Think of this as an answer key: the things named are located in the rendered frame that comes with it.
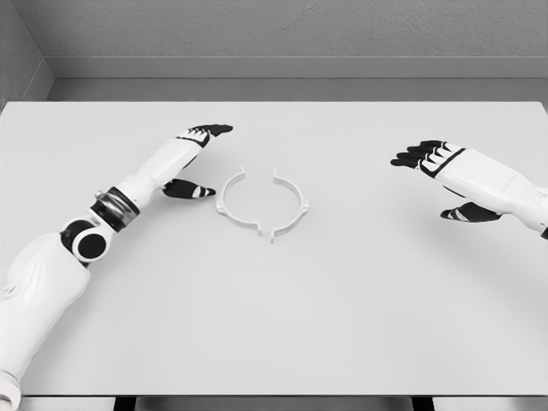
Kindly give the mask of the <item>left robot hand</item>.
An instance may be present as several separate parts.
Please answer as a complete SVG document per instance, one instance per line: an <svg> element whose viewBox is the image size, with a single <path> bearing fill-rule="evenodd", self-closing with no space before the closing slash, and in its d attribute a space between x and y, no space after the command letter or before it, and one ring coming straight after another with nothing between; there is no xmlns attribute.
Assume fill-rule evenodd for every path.
<svg viewBox="0 0 548 411"><path fill-rule="evenodd" d="M189 128L161 146L138 174L150 180L154 189L161 188L163 194L171 198L196 200L214 196L214 188L206 188L176 176L198 157L212 139L232 130L233 127L227 124Z"/></svg>

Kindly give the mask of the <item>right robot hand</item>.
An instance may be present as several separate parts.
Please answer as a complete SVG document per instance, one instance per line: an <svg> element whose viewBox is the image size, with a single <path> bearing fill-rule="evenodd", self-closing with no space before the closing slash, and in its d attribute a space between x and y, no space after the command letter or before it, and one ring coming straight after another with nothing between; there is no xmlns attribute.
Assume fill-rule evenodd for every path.
<svg viewBox="0 0 548 411"><path fill-rule="evenodd" d="M448 141L425 140L397 153L390 164L418 170L468 200L442 211L440 217L443 219L483 223L496 221L512 212L512 200L503 191L503 186L515 172L474 149Z"/></svg>

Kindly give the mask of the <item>white pipe clamp half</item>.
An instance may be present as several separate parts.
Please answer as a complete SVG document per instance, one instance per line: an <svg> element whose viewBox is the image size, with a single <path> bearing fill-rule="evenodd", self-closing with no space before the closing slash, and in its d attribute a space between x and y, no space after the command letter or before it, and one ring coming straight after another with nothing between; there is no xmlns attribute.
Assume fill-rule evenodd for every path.
<svg viewBox="0 0 548 411"><path fill-rule="evenodd" d="M278 236L288 234L292 229L294 229L302 220L302 218L309 212L309 209L310 209L310 203L308 199L305 198L303 192L295 183L293 183L291 180L287 178L281 177L277 173L277 170L273 170L272 178L275 184L286 187L289 191L291 191L295 195L295 197L297 198L299 202L299 209L296 215L288 223L280 227L271 229L271 235L270 235L271 244L275 242L275 239Z"/></svg>
<svg viewBox="0 0 548 411"><path fill-rule="evenodd" d="M263 230L259 221L251 221L237 217L234 215L226 204L226 194L229 189L233 187L237 182L244 180L246 177L245 170L241 165L238 171L232 175L223 185L220 193L216 197L216 209L217 212L225 216L232 224L242 229L255 230L259 236L263 235Z"/></svg>

